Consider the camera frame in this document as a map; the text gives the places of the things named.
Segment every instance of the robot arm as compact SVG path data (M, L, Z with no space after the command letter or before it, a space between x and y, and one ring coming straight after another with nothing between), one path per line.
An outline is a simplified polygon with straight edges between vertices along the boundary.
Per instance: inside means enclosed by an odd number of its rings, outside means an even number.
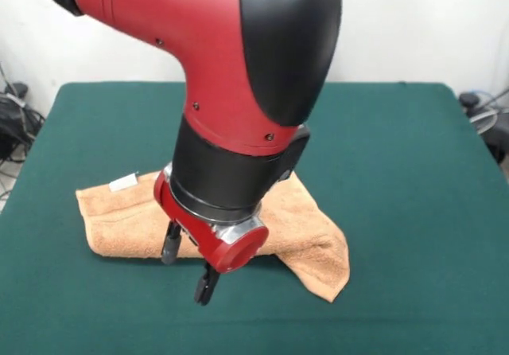
M260 202L296 166L340 28L341 0L54 0L173 54L187 96L173 160L154 189L207 261L196 301L245 265L269 231Z

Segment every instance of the white wall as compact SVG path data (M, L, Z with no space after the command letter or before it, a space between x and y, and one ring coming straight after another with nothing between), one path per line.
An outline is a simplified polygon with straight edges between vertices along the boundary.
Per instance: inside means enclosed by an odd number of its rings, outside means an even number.
M184 79L172 57L50 0L0 0L0 60L44 113L69 81ZM329 79L497 92L509 84L509 0L344 0Z

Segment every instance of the towel tag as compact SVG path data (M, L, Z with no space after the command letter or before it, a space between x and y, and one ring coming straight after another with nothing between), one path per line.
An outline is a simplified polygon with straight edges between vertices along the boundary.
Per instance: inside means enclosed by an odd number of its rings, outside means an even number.
M110 191L118 192L119 190L130 188L131 186L138 185L136 174L129 174L125 177L118 178L110 183Z

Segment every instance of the orange towel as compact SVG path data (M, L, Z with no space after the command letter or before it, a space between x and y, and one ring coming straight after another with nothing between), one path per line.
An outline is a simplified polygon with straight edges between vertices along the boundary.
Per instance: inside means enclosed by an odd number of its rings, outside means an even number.
M117 192L108 185L76 191L92 251L109 257L161 256L169 219L153 199L156 176L141 176L138 185ZM261 218L270 234L258 254L275 254L309 291L333 302L350 275L347 242L295 174L267 193ZM200 256L183 235L179 257Z

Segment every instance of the green tablecloth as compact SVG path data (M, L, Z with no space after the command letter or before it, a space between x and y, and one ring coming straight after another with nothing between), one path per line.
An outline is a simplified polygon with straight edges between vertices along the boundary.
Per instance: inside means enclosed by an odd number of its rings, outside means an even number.
M69 84L0 218L0 354L509 353L509 187L447 87L328 84L297 172L344 230L335 303L274 257L103 259L75 189L171 159L183 84Z

